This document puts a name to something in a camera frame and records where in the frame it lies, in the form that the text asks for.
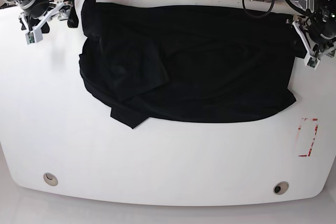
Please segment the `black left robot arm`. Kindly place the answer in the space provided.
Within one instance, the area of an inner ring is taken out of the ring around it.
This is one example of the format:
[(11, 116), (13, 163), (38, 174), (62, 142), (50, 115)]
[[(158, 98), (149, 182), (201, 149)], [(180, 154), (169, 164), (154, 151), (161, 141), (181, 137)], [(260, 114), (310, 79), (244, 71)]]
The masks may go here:
[(304, 64), (317, 68), (325, 55), (335, 56), (335, 0), (307, 0), (312, 3), (301, 9), (285, 0), (299, 15), (293, 18), (292, 25), (306, 49)]

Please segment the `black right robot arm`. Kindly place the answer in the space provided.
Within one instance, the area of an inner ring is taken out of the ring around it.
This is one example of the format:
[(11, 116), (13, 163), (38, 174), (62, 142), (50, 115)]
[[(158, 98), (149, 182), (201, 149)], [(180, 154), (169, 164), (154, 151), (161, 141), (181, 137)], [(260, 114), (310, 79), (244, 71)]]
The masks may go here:
[(66, 20), (69, 28), (77, 28), (79, 19), (75, 0), (3, 0), (10, 7), (18, 6), (22, 12), (19, 21), (28, 39), (37, 40), (37, 34), (50, 31), (47, 24), (53, 18)]

